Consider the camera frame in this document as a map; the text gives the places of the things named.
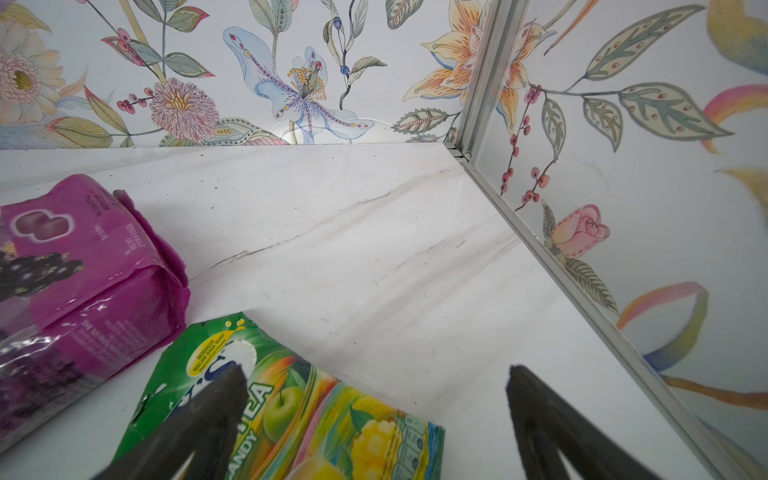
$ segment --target purple package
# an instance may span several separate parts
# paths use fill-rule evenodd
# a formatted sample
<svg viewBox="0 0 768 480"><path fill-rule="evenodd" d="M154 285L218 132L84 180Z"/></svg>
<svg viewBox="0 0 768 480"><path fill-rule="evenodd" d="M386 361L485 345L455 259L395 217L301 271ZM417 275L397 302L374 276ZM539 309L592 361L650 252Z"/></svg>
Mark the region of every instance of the purple package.
<svg viewBox="0 0 768 480"><path fill-rule="evenodd" d="M174 340L187 284L130 197L86 175L0 207L0 452Z"/></svg>

